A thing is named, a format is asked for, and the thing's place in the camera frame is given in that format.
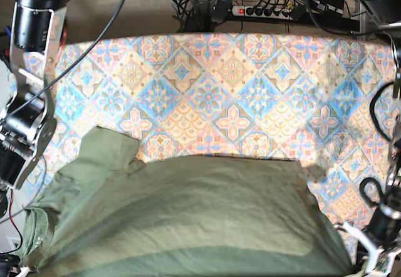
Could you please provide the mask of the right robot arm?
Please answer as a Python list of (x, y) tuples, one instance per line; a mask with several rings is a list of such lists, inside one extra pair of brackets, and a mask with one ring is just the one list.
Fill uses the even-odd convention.
[(1, 109), (1, 216), (13, 218), (14, 190), (20, 189), (43, 155), (55, 130), (55, 75), (70, 0), (15, 0), (9, 64), (16, 90)]

